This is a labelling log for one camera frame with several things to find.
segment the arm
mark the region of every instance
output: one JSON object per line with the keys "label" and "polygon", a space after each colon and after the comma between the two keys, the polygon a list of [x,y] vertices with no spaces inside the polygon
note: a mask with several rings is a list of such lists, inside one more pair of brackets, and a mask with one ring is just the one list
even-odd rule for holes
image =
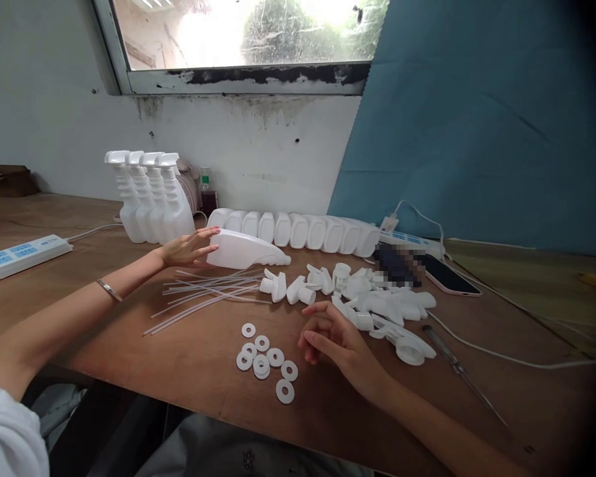
{"label": "arm", "polygon": [[[218,228],[199,229],[157,248],[102,280],[122,298],[170,266],[198,261],[218,246],[207,245]],[[0,335],[0,388],[20,401],[38,371],[68,343],[94,326],[117,303],[97,282],[71,293]]]}
{"label": "arm", "polygon": [[[324,312],[326,317],[312,316]],[[417,394],[396,382],[380,366],[360,332],[329,301],[303,310],[312,316],[298,346],[311,364],[327,355],[369,402],[408,429],[457,476],[518,476],[525,470]]]}

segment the smartphone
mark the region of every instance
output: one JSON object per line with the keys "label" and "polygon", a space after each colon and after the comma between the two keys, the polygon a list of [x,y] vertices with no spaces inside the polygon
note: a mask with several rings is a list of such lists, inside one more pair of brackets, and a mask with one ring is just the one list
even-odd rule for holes
{"label": "smartphone", "polygon": [[457,275],[448,265],[429,254],[418,255],[416,259],[426,267],[426,276],[443,292],[451,295],[481,296],[481,291],[465,278]]}

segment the plug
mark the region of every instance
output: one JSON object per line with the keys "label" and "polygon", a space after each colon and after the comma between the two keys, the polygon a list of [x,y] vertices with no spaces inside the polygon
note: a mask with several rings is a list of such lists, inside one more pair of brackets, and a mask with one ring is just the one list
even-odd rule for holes
{"label": "plug", "polygon": [[397,224],[399,223],[399,220],[397,219],[396,214],[392,213],[390,217],[384,217],[384,220],[382,221],[382,225],[380,225],[380,230],[383,230],[385,232],[388,232],[390,234],[393,233],[393,231],[395,230],[395,228],[397,227]]}

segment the white sleeve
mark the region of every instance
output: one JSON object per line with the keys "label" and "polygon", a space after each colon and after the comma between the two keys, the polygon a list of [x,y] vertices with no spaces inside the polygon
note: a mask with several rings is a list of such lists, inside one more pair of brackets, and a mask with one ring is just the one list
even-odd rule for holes
{"label": "white sleeve", "polygon": [[47,477],[48,473],[37,414],[0,388],[0,477]]}

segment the silver bracelet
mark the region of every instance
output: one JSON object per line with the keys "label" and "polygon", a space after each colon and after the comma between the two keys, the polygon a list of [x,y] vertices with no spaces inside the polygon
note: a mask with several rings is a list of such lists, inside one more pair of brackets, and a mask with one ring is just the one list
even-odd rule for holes
{"label": "silver bracelet", "polygon": [[121,301],[121,296],[117,295],[115,290],[113,290],[106,282],[100,280],[99,278],[96,280],[96,282],[100,284],[101,287],[106,290],[111,297],[115,298],[117,301]]}

